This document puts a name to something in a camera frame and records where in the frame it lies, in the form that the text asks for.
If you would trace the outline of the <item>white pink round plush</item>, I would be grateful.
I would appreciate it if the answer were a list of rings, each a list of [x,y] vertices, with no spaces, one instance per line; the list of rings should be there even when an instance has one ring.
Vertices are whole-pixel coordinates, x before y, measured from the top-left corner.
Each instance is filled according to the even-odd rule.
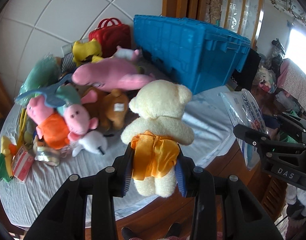
[[[140,49],[132,50],[117,46],[117,51],[113,54],[113,57],[120,59],[126,59],[131,62],[136,62],[141,57],[142,51]]]

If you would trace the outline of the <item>pig plush orange dress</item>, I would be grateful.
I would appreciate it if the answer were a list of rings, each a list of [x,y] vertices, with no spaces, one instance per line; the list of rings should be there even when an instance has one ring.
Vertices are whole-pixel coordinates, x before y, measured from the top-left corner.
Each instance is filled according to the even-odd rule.
[[[44,96],[29,100],[27,114],[37,124],[38,138],[43,139],[49,147],[60,150],[69,145],[69,129],[64,118],[55,109],[45,105]]]

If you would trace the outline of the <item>red white snack packet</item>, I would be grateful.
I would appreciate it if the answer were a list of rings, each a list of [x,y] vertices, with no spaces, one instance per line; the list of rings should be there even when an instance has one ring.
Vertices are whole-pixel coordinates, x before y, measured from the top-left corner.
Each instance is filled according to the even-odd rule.
[[[26,146],[22,145],[11,163],[13,176],[24,183],[28,177],[29,171],[35,161],[35,157],[29,153]]]

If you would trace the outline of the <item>white wet wipes pack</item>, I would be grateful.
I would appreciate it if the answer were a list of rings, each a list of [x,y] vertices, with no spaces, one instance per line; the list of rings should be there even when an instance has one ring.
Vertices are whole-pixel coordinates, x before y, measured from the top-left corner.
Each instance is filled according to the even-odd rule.
[[[233,127],[241,124],[256,131],[267,133],[260,107],[249,90],[243,88],[238,92],[220,92],[220,96]],[[247,144],[241,139],[237,139],[237,142],[246,168],[248,170],[253,169],[260,161],[256,147],[253,144]]]

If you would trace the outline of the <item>cream teddy bear orange dress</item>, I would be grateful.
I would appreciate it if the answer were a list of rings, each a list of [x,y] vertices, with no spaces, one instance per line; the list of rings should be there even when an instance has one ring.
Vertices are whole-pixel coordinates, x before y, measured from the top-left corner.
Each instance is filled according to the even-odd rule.
[[[130,101],[130,110],[139,117],[126,126],[121,140],[134,151],[132,178],[140,195],[167,198],[174,193],[180,146],[194,140],[192,128],[182,121],[191,98],[184,85],[156,80]]]

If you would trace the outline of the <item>rolled patterned carpet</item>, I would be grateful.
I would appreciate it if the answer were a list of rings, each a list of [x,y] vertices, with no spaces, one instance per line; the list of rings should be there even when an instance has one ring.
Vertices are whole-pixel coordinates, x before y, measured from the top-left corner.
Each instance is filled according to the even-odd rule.
[[[206,0],[205,22],[220,26],[223,0]]]

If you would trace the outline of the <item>green plush toy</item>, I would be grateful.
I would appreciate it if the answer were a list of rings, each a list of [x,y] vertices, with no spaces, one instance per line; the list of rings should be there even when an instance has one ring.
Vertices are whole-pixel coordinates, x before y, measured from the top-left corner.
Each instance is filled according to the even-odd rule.
[[[18,96],[30,90],[39,89],[57,83],[61,76],[61,66],[52,54],[37,61],[22,84]]]

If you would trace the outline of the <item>light striped table cloth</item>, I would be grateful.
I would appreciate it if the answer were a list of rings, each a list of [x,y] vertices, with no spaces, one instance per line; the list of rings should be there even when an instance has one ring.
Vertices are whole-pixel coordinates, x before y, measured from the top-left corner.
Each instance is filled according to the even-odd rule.
[[[200,167],[207,167],[217,156],[225,155],[233,145],[235,136],[225,109],[221,93],[229,92],[227,86],[206,90],[192,97],[187,104],[183,122],[193,129],[195,140],[182,146],[185,156]],[[36,217],[71,174],[88,177],[113,164],[124,154],[126,145],[120,139],[121,131],[108,138],[105,155],[81,151],[76,157],[68,155],[59,166],[49,166],[35,161],[25,182],[14,178],[0,181],[0,200],[11,224],[29,228]]]

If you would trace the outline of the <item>red toy handbag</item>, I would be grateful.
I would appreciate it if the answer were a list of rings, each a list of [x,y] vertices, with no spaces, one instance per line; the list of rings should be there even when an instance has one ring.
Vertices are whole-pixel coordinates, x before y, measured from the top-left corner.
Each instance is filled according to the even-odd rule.
[[[102,57],[111,57],[117,46],[131,49],[131,29],[117,18],[105,18],[101,20],[96,29],[88,35],[89,40],[96,39],[102,49]]]

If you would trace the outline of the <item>blue plastic hanger toy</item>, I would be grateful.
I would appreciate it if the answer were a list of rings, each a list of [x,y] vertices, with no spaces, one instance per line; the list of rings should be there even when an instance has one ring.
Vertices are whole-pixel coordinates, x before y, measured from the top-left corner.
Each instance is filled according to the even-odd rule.
[[[54,83],[53,85],[50,85],[48,87],[42,87],[38,89],[29,90],[25,93],[22,93],[15,99],[15,102],[20,103],[21,101],[23,101],[24,99],[27,99],[29,96],[33,94],[39,94],[39,95],[41,94],[45,98],[45,105],[47,107],[57,108],[57,107],[64,106],[65,105],[64,99],[57,97],[56,91],[66,81],[71,81],[71,80],[72,80],[72,74],[67,74],[59,82]]]

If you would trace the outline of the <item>blue plastic storage crate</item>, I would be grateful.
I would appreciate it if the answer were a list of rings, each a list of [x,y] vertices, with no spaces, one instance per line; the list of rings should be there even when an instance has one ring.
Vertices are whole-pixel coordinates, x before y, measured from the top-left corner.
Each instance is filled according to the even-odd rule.
[[[191,18],[135,15],[133,35],[146,60],[193,94],[224,86],[250,51],[248,38]]]

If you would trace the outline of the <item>yellow tiger plush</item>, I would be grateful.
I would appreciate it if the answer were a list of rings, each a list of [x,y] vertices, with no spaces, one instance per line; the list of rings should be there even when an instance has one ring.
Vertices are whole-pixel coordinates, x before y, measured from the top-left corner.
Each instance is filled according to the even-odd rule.
[[[104,59],[102,57],[101,44],[95,38],[86,43],[75,41],[72,53],[73,61],[77,67],[86,63],[96,63]]]

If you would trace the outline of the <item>brown dog plush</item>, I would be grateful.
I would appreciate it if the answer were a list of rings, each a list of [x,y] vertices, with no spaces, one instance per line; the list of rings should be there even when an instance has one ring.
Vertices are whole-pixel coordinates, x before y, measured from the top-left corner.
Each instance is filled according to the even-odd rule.
[[[82,95],[81,102],[90,117],[98,119],[102,130],[123,128],[129,109],[129,98],[122,90],[113,89],[107,93],[90,87]]]

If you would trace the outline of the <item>pig plush red dress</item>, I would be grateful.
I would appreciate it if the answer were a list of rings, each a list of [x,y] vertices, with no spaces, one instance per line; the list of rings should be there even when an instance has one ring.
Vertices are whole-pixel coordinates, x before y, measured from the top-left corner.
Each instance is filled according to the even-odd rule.
[[[90,90],[82,98],[77,90],[67,84],[60,86],[55,95],[64,100],[64,105],[57,108],[58,113],[64,118],[69,129],[68,139],[77,141],[82,138],[90,129],[96,129],[98,118],[91,118],[83,104],[94,103],[98,99],[95,91]]]

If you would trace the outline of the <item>corn plush toy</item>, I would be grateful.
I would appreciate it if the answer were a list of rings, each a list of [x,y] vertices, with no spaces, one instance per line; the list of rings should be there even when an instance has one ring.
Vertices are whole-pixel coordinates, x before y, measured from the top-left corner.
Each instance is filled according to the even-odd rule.
[[[0,152],[0,181],[9,183],[13,179],[12,161],[17,153],[17,146],[6,136],[1,138]]]

